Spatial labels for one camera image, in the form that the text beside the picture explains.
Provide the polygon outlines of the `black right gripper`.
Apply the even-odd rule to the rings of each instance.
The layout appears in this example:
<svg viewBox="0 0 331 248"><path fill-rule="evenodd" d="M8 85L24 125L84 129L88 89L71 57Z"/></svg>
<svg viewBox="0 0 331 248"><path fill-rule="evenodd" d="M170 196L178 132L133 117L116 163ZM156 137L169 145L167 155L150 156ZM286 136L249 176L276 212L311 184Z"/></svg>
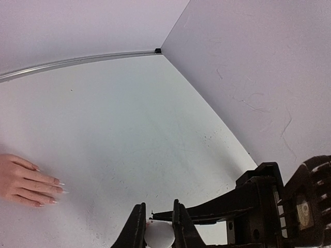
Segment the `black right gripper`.
<svg viewBox="0 0 331 248"><path fill-rule="evenodd" d="M187 212L198 225L228 220L230 244L330 247L330 156L306 160L287 183L276 162L264 162L235 189Z"/></svg>

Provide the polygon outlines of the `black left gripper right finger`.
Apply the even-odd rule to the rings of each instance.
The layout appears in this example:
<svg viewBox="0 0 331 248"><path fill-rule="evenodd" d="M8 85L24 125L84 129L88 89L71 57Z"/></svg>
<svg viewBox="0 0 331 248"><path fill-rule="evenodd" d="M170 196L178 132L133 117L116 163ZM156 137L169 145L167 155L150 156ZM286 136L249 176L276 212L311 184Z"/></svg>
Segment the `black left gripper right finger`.
<svg viewBox="0 0 331 248"><path fill-rule="evenodd" d="M178 199L174 201L172 227L175 234L175 241L172 247L206 247L206 244L193 224L185 206L181 204Z"/></svg>

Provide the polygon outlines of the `nail polish brush cap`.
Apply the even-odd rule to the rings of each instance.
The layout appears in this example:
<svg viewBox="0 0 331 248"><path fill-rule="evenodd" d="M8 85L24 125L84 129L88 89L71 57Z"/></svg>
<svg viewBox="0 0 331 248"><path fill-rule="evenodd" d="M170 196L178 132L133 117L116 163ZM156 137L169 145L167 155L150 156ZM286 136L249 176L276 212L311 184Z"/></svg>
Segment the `nail polish brush cap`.
<svg viewBox="0 0 331 248"><path fill-rule="evenodd" d="M144 240L147 247L169 248L175 241L173 227L168 222L148 220Z"/></svg>

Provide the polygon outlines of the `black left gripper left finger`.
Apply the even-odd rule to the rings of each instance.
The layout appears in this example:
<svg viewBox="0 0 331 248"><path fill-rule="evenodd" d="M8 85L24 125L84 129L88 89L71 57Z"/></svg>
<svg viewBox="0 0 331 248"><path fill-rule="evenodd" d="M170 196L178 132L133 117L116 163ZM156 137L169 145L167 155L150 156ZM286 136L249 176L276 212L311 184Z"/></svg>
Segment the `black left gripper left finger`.
<svg viewBox="0 0 331 248"><path fill-rule="evenodd" d="M111 248L145 248L146 204L136 204Z"/></svg>

